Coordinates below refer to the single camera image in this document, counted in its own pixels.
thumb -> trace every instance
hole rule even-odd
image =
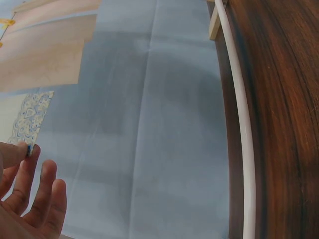
[[[26,143],[19,143],[18,146],[0,142],[0,161],[3,169],[19,165],[26,157],[28,146]]]

dark wooden surface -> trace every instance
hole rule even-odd
[[[256,238],[317,239],[319,2],[230,0],[226,12],[252,124]],[[221,56],[226,51],[220,34],[217,47]],[[230,79],[230,69],[222,66],[223,61],[220,64],[226,72],[222,77]]]
[[[227,52],[222,31],[219,31],[217,35],[216,45],[219,53]],[[230,182],[229,238],[240,239],[242,238],[244,224],[244,179],[238,110],[228,54],[218,54],[218,60],[223,86],[228,139]]]

white tube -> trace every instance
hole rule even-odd
[[[224,32],[231,72],[233,75],[235,95],[238,108],[240,125],[241,146],[243,154],[244,175],[244,231],[243,239],[255,238],[256,220],[256,182],[254,148],[251,133],[251,125],[248,111],[248,103],[243,76],[235,47],[234,38],[231,33],[227,14],[222,0],[215,0],[221,26]]]

plywood sheet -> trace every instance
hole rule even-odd
[[[40,24],[14,33],[6,32],[1,41],[0,62],[58,43],[89,41],[95,21],[96,15],[87,15]]]
[[[8,28],[8,33],[14,32],[37,22],[78,12],[96,10],[101,0],[59,0],[35,9],[18,12],[14,16],[15,25]]]
[[[78,82],[84,41],[34,49],[0,62],[0,91]]]
[[[30,1],[26,1],[18,6],[16,6],[13,9],[13,12],[22,12],[22,11],[28,11],[31,9],[34,9],[36,7],[48,4],[50,2],[54,2],[54,1],[58,1],[58,0],[30,0]]]

finger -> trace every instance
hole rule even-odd
[[[34,203],[30,212],[23,217],[27,223],[35,228],[42,226],[47,217],[51,203],[52,185],[55,180],[56,169],[56,164],[52,160],[47,160],[43,163],[40,185]]]
[[[66,185],[61,179],[54,181],[52,186],[52,202],[48,217],[42,228],[46,239],[58,239],[66,213]]]
[[[23,222],[22,218],[11,211],[6,211],[0,206],[0,238],[2,239],[31,239],[31,234],[26,230],[34,233],[34,228]]]
[[[5,200],[5,203],[11,210],[18,215],[21,215],[29,204],[34,172],[40,152],[40,147],[36,145],[30,159],[20,164],[13,193]]]
[[[3,168],[10,168],[19,165],[26,157],[28,145],[19,143],[18,146],[0,142],[0,160],[3,161]]]
[[[15,176],[18,172],[18,169],[19,169],[19,165],[12,168],[7,168],[4,170],[2,180],[0,182],[0,199],[2,199],[10,190],[14,182]]]

